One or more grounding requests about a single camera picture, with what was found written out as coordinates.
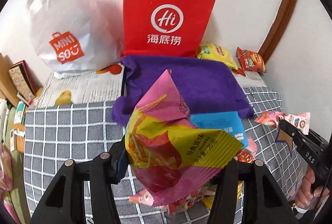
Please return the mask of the right hand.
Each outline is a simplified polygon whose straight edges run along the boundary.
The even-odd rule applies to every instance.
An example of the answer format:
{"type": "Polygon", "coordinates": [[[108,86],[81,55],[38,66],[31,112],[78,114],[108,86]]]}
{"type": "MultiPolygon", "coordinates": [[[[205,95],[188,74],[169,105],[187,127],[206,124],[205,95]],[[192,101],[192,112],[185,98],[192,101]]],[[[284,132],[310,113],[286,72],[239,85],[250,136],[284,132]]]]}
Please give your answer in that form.
{"type": "Polygon", "coordinates": [[[318,198],[322,192],[322,186],[312,190],[312,184],[315,182],[315,173],[310,166],[307,166],[306,174],[302,178],[302,183],[295,195],[295,206],[300,209],[309,207],[314,209],[318,198]]]}

